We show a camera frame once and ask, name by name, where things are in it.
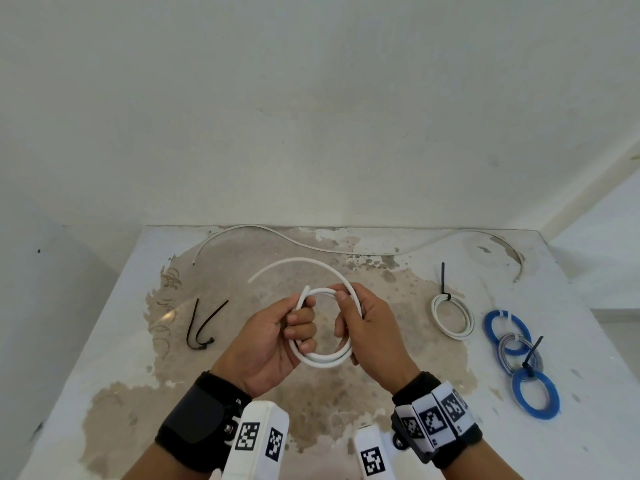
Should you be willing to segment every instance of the white tracker device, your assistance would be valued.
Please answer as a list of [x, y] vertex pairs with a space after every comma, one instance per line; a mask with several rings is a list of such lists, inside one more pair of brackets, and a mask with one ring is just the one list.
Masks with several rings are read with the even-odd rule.
[[289, 432], [289, 415], [270, 401], [253, 401], [238, 423], [222, 480], [275, 480]]

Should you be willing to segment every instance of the table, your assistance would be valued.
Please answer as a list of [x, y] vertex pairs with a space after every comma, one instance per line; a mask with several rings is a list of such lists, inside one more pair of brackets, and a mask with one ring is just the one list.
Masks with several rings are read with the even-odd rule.
[[[414, 360], [457, 387], [487, 441], [524, 478], [637, 477], [640, 385], [537, 232], [492, 232], [508, 241], [516, 255], [500, 239], [477, 232], [280, 229], [316, 247], [359, 253], [402, 252], [444, 236], [405, 255], [376, 258], [311, 251], [267, 231], [245, 228], [215, 238], [193, 266], [198, 244], [217, 230], [144, 229], [21, 480], [123, 475], [247, 317], [305, 284], [336, 281], [319, 267], [290, 264], [247, 284], [263, 266], [293, 256], [322, 260], [388, 300]], [[523, 272], [513, 282], [519, 257]], [[476, 315], [476, 329], [465, 342], [444, 336], [430, 316], [431, 298], [440, 293], [441, 262], [446, 263], [446, 291], [462, 298]], [[205, 351], [190, 350], [185, 342], [196, 298], [196, 324], [229, 299], [202, 332], [201, 340], [215, 338]], [[535, 420], [513, 400], [508, 377], [481, 327], [483, 316], [496, 308], [524, 320], [534, 340], [544, 335], [540, 354], [545, 373], [561, 396], [561, 414], [554, 420]], [[321, 297], [317, 310], [319, 351], [325, 353], [336, 345], [331, 323], [337, 306]], [[450, 303], [439, 314], [453, 328], [461, 322]], [[500, 328], [504, 332], [506, 324], [495, 330]], [[535, 385], [525, 394], [534, 404], [543, 401]], [[301, 365], [265, 399], [278, 403], [291, 418], [281, 479], [359, 478], [354, 430], [372, 422], [390, 427], [388, 393], [349, 362], [329, 370]], [[423, 468], [426, 478], [441, 477], [430, 465], [394, 468], [404, 470], [399, 478], [419, 477], [416, 468]]]

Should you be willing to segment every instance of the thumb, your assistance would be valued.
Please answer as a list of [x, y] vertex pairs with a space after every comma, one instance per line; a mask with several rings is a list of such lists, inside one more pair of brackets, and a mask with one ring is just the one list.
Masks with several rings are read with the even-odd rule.
[[362, 327], [362, 317], [358, 313], [358, 308], [353, 298], [344, 291], [336, 291], [335, 300], [338, 302], [344, 321], [347, 322], [350, 334], [353, 335], [353, 332], [357, 333]]

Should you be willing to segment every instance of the white cable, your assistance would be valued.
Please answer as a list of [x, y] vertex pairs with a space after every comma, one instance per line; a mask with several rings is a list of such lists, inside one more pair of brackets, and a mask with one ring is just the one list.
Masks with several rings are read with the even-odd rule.
[[[280, 261], [276, 261], [274, 263], [271, 263], [268, 266], [263, 267], [260, 271], [258, 271], [251, 278], [249, 278], [247, 283], [251, 283], [254, 279], [256, 279], [265, 271], [270, 270], [272, 267], [276, 267], [281, 264], [290, 263], [290, 262], [306, 262], [310, 264], [316, 264], [318, 266], [325, 268], [327, 271], [331, 271], [333, 274], [335, 274], [338, 277], [338, 279], [340, 279], [342, 284], [347, 288], [347, 290], [349, 291], [349, 294], [351, 295], [351, 298], [353, 298], [356, 304], [356, 308], [358, 309], [359, 315], [362, 316], [360, 301], [358, 300], [356, 291], [351, 286], [351, 283], [348, 282], [347, 279], [343, 275], [338, 273], [334, 268], [332, 268], [328, 264], [323, 263], [322, 261], [316, 261], [315, 259], [310, 259], [310, 258], [282, 259]], [[311, 295], [324, 295], [324, 296], [331, 296], [332, 298], [335, 298], [335, 291], [329, 288], [316, 288], [313, 290], [309, 290], [309, 286], [305, 286], [304, 290], [302, 290], [302, 293], [300, 294], [300, 298], [294, 310], [299, 310], [300, 308], [302, 308], [302, 305], [304, 304], [305, 299]], [[347, 339], [346, 343], [342, 346], [340, 350], [329, 355], [322, 355], [322, 354], [316, 354], [316, 353], [309, 353], [304, 355], [302, 354], [302, 352], [300, 352], [300, 350], [298, 350], [298, 345], [296, 344], [295, 341], [290, 340], [289, 345], [291, 347], [291, 351], [296, 357], [298, 357], [300, 362], [304, 362], [307, 365], [310, 365], [311, 367], [315, 367], [317, 369], [331, 369], [332, 367], [340, 365], [342, 362], [344, 362], [351, 356], [351, 339]]]
[[444, 239], [445, 237], [449, 237], [450, 235], [453, 234], [457, 234], [459, 232], [479, 232], [480, 234], [487, 234], [490, 235], [498, 240], [500, 240], [501, 242], [505, 243], [509, 249], [511, 249], [517, 256], [518, 258], [518, 263], [520, 265], [520, 272], [518, 273], [518, 275], [513, 279], [513, 282], [515, 283], [516, 281], [518, 281], [522, 275], [522, 272], [524, 270], [524, 264], [522, 262], [522, 258], [520, 257], [520, 253], [516, 251], [516, 249], [510, 245], [507, 241], [505, 241], [503, 238], [501, 238], [500, 236], [496, 235], [496, 234], [492, 234], [491, 232], [487, 232], [485, 230], [482, 229], [455, 229], [449, 232], [445, 232], [443, 234], [440, 234], [439, 236], [434, 237], [433, 239], [430, 239], [428, 241], [424, 241], [420, 244], [418, 244], [417, 246], [414, 246], [412, 248], [409, 248], [407, 250], [403, 250], [402, 252], [397, 252], [397, 253], [356, 253], [354, 251], [338, 251], [338, 250], [332, 250], [332, 249], [322, 249], [322, 248], [316, 248], [313, 246], [309, 246], [308, 244], [303, 244], [302, 242], [298, 242], [295, 239], [292, 239], [282, 233], [279, 233], [278, 231], [276, 231], [275, 229], [272, 229], [270, 227], [267, 226], [261, 226], [258, 224], [241, 224], [239, 226], [231, 226], [231, 227], [227, 227], [226, 229], [222, 229], [221, 231], [210, 235], [208, 238], [206, 238], [202, 244], [200, 245], [200, 247], [198, 248], [198, 250], [196, 251], [195, 256], [193, 257], [193, 261], [192, 261], [192, 265], [195, 266], [196, 264], [196, 259], [198, 258], [198, 255], [200, 254], [201, 250], [204, 248], [204, 246], [207, 245], [207, 243], [209, 241], [211, 241], [212, 239], [215, 239], [217, 236], [219, 236], [220, 234], [224, 234], [226, 232], [229, 232], [230, 230], [234, 230], [234, 229], [241, 229], [244, 227], [255, 227], [258, 229], [264, 229], [267, 230], [269, 232], [272, 232], [276, 235], [279, 235], [280, 237], [283, 237], [284, 239], [286, 239], [289, 242], [293, 242], [294, 244], [297, 244], [298, 246], [302, 246], [303, 248], [306, 249], [311, 249], [313, 251], [320, 251], [323, 253], [330, 253], [330, 254], [345, 254], [347, 256], [400, 256], [402, 254], [408, 254], [408, 253], [412, 253], [414, 251], [417, 251], [418, 249], [422, 249], [425, 246], [428, 246], [430, 244], [433, 244], [434, 242], [438, 242], [441, 239]]
[[451, 330], [446, 329], [438, 318], [438, 305], [443, 301], [446, 301], [448, 297], [448, 294], [439, 294], [431, 300], [431, 314], [433, 316], [433, 321], [436, 323], [436, 326], [441, 330], [441, 332], [443, 332], [448, 337], [456, 340], [466, 339], [469, 335], [471, 335], [471, 332], [473, 332], [474, 327], [476, 326], [476, 319], [474, 318], [473, 312], [469, 310], [469, 307], [466, 306], [466, 304], [464, 304], [462, 300], [456, 298], [455, 296], [451, 297], [451, 302], [460, 309], [462, 315], [465, 317], [465, 329], [462, 332], [455, 333]]

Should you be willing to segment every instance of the blue cable coil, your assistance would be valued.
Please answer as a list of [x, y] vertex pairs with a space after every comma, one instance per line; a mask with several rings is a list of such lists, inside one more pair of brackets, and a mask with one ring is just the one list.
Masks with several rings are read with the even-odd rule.
[[[494, 310], [484, 316], [483, 322], [484, 333], [491, 341], [491, 343], [496, 347], [498, 346], [498, 343], [500, 343], [500, 339], [498, 339], [498, 337], [496, 337], [495, 333], [493, 332], [493, 320], [500, 316], [507, 318], [509, 316], [509, 312], [507, 310]], [[522, 332], [521, 335], [531, 342], [531, 334], [529, 332], [529, 329], [526, 325], [524, 325], [522, 320], [520, 320], [516, 315], [511, 315], [511, 320], [513, 320], [513, 322], [520, 329], [520, 331]], [[504, 352], [507, 355], [524, 355], [529, 352], [529, 348], [523, 344], [518, 349], [510, 349], [508, 347], [505, 347]]]
[[518, 369], [511, 378], [511, 390], [513, 391], [513, 396], [516, 398], [516, 401], [520, 405], [520, 407], [535, 419], [553, 419], [556, 417], [558, 412], [560, 412], [560, 395], [558, 395], [556, 386], [555, 384], [553, 384], [553, 382], [551, 382], [551, 379], [549, 379], [542, 372], [532, 372], [535, 379], [542, 382], [542, 385], [547, 389], [548, 402], [544, 409], [535, 409], [532, 405], [525, 401], [524, 396], [522, 395], [522, 383], [528, 379], [529, 373], [529, 371], [524, 368]]

